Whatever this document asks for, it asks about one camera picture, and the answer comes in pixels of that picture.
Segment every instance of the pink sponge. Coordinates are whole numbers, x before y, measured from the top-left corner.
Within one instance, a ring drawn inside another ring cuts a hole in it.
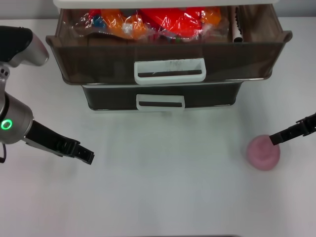
[[[258,136],[249,143],[247,158],[255,168],[271,170],[280,160],[280,146],[274,146],[269,135]]]

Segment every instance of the white drawer handle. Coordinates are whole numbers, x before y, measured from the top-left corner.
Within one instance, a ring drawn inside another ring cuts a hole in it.
[[[134,77],[139,85],[200,82],[206,77],[205,61],[196,58],[135,62]]]
[[[136,107],[140,111],[164,112],[183,111],[185,108],[182,95],[136,95]]]

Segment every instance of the white tube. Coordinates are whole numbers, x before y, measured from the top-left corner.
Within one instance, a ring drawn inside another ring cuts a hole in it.
[[[230,7],[233,42],[243,42],[239,6]]]

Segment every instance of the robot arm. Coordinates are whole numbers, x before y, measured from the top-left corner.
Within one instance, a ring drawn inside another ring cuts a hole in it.
[[[13,144],[23,140],[35,148],[91,164],[94,158],[92,151],[35,121],[27,105],[5,92],[10,75],[7,65],[17,67],[24,63],[41,66],[48,58],[45,46],[30,29],[0,26],[0,142]],[[3,148],[2,163],[6,156],[5,145]]]

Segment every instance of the brown translucent drawer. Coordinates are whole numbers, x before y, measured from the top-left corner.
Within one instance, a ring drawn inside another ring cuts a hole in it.
[[[137,95],[183,96],[185,109],[232,105],[242,82],[170,86],[82,86],[92,110],[138,110]],[[147,104],[147,106],[167,106]]]
[[[109,36],[73,34],[74,22],[86,9],[62,9],[54,36],[47,36],[64,81],[68,84],[136,85],[134,63],[203,58],[206,77],[200,82],[230,82],[270,77],[292,33],[283,31],[271,4],[240,7],[244,42],[227,38],[191,42],[135,42]]]

